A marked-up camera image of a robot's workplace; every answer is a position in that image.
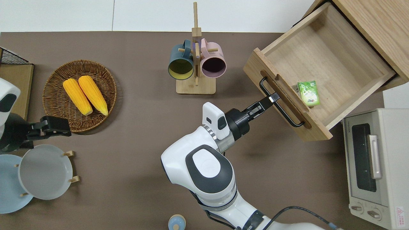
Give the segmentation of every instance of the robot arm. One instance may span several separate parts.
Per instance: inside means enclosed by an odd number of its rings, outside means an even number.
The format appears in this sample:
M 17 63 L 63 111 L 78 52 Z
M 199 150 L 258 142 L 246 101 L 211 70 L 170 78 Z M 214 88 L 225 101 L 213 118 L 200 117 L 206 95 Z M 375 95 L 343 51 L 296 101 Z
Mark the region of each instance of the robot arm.
M 205 103 L 203 125 L 173 143 L 162 154 L 165 173 L 171 183 L 191 191 L 209 218 L 233 229 L 322 230 L 311 223 L 271 221 L 242 198 L 236 187 L 234 169 L 221 154 L 246 134 L 248 122 L 268 107 L 266 100 L 262 100 L 242 112 L 232 109 L 224 114 L 213 104 Z
M 0 78 L 0 154 L 19 148 L 33 148 L 33 140 L 51 136 L 71 136 L 67 119 L 44 116 L 38 123 L 28 123 L 22 117 L 11 113 L 20 90 Z

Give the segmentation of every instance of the juice box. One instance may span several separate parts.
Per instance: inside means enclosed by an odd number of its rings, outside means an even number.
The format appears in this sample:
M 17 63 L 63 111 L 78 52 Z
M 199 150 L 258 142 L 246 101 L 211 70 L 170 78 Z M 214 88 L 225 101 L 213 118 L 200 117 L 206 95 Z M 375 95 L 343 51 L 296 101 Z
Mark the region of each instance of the juice box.
M 298 82 L 296 92 L 300 94 L 301 99 L 307 106 L 312 107 L 319 105 L 318 90 L 315 81 Z

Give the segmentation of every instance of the corn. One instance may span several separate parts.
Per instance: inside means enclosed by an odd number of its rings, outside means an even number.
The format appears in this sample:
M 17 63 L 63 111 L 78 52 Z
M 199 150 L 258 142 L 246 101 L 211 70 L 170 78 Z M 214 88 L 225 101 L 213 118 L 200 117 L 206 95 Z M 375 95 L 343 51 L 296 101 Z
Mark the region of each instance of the corn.
M 97 85 L 90 76 L 82 76 L 78 79 L 79 86 L 87 96 L 91 104 L 102 114 L 108 116 L 108 108 L 106 102 L 99 91 Z
M 63 87 L 71 98 L 71 101 L 83 115 L 87 116 L 92 113 L 91 105 L 75 79 L 69 78 L 65 80 Z

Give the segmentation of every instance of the oven handle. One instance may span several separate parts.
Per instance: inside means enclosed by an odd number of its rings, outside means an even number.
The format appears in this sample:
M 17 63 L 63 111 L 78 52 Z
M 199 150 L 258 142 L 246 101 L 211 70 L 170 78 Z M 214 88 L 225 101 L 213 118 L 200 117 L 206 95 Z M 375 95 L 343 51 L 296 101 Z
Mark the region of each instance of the oven handle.
M 369 158 L 369 164 L 371 166 L 371 177 L 372 179 L 382 178 L 381 167 L 379 162 L 379 151 L 378 151 L 378 136 L 368 135 L 368 149 L 371 157 Z

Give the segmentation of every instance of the oven door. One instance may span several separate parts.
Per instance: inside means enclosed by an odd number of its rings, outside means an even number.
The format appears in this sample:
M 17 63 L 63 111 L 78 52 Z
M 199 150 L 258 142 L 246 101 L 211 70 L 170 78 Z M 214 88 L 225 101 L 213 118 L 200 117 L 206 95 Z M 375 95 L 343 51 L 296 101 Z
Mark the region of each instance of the oven door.
M 344 126 L 350 195 L 388 206 L 378 112 L 347 117 Z

